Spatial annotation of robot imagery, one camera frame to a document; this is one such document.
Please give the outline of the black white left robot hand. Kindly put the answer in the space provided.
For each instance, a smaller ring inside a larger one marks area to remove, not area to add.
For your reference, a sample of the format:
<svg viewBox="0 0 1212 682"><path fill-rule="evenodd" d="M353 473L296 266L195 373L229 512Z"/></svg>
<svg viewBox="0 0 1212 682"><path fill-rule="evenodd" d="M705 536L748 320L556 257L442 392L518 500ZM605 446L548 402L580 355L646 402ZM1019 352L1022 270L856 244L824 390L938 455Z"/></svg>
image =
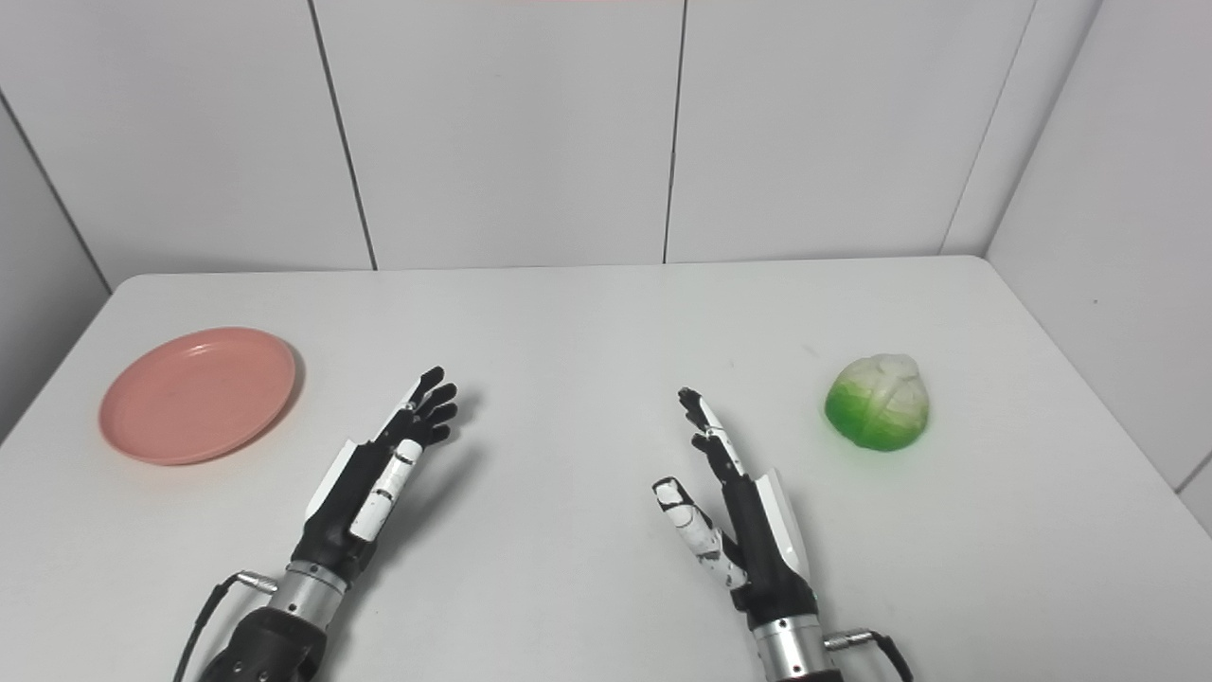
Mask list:
<svg viewBox="0 0 1212 682"><path fill-rule="evenodd" d="M378 535L421 454L451 436L454 396L457 386L446 382L444 367L429 368L381 432L342 446L309 502L292 561L319 564L345 585L368 569Z"/></svg>

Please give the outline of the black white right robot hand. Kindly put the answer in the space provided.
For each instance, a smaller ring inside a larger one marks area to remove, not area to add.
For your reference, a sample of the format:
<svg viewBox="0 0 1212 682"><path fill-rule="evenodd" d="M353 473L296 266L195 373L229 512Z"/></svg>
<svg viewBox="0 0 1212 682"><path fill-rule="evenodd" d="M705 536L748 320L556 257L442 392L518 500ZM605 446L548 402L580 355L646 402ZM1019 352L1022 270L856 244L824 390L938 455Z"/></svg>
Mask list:
<svg viewBox="0 0 1212 682"><path fill-rule="evenodd" d="M720 528L675 476L659 478L652 487L662 512L696 561L722 583L750 629L782 619L818 617L799 527L791 505L776 485L774 469L751 476L702 394L684 386L678 399L696 428L691 445L705 455L722 487L734 535Z"/></svg>

